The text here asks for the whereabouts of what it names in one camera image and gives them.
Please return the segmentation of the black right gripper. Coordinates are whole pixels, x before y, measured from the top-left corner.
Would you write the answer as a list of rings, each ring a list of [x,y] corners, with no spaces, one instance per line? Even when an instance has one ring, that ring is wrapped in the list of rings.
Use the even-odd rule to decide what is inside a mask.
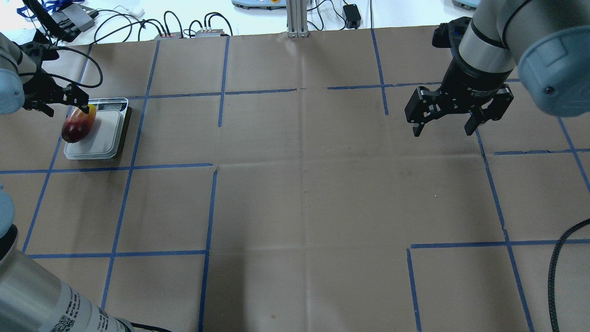
[[[468,69],[454,59],[437,89],[419,85],[407,102],[405,119],[413,124],[413,136],[420,137],[425,124],[446,115],[469,114],[464,125],[467,136],[487,121],[502,119],[514,101],[505,82],[509,74]]]

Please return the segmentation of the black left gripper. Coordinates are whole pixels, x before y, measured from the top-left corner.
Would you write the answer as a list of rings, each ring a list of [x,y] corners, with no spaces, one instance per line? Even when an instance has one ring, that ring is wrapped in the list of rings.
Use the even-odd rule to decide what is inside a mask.
[[[22,108],[27,111],[42,111],[49,117],[54,116],[52,104],[62,104],[78,108],[85,115],[91,112],[89,95],[80,84],[50,74],[44,70],[21,73],[23,80],[24,101]]]

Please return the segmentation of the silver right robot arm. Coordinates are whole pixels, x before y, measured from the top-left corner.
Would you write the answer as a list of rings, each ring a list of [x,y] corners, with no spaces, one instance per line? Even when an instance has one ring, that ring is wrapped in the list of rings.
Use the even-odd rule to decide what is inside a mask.
[[[472,17],[439,25],[432,46],[452,59],[438,89],[418,86],[404,112],[419,137],[446,115],[468,114],[467,135],[503,118],[514,99],[506,80],[518,70],[537,108],[568,118],[589,111],[587,0],[482,0]]]

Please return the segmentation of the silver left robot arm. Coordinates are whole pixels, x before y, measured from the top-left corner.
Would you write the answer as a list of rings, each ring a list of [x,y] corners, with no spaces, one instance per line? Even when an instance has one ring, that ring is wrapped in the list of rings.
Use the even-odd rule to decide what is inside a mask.
[[[59,58],[59,47],[36,32],[32,42],[18,45],[1,36],[1,114],[26,109],[53,116],[52,104],[75,107],[89,125],[96,107],[84,85],[55,82],[56,75],[42,68]],[[1,330],[3,332],[161,332],[160,326],[133,323],[109,315],[80,292],[16,248],[18,228],[13,223],[11,196],[1,192]]]

